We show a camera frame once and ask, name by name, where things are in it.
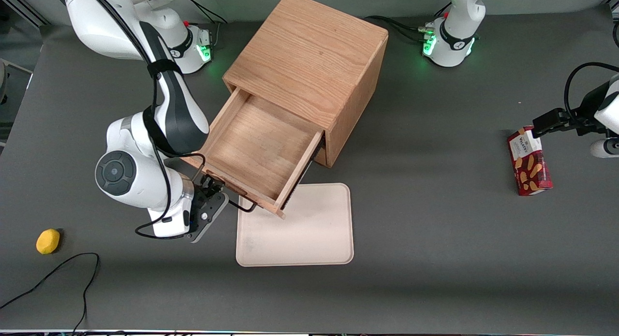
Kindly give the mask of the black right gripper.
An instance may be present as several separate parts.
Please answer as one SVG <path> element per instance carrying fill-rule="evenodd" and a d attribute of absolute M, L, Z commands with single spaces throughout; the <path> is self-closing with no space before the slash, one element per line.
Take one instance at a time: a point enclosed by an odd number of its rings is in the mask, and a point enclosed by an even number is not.
<path fill-rule="evenodd" d="M 197 243 L 214 223 L 229 201 L 228 195 L 222 192 L 225 182 L 213 180 L 210 175 L 202 175 L 199 190 L 192 200 L 189 213 L 189 231 L 186 239 Z"/>

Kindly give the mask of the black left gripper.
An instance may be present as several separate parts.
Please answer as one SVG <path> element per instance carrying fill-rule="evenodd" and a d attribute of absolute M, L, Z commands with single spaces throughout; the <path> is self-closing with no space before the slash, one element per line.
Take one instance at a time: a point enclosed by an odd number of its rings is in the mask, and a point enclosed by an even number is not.
<path fill-rule="evenodd" d="M 532 120 L 532 135 L 540 138 L 551 132 L 564 130 L 574 130 L 578 136 L 589 133 L 606 135 L 606 127 L 595 117 L 595 113 L 601 108 L 609 89 L 609 82 L 606 81 L 582 98 L 581 105 L 576 109 L 571 109 L 569 103 L 570 81 L 564 88 L 564 109 L 555 108 L 547 113 Z"/>

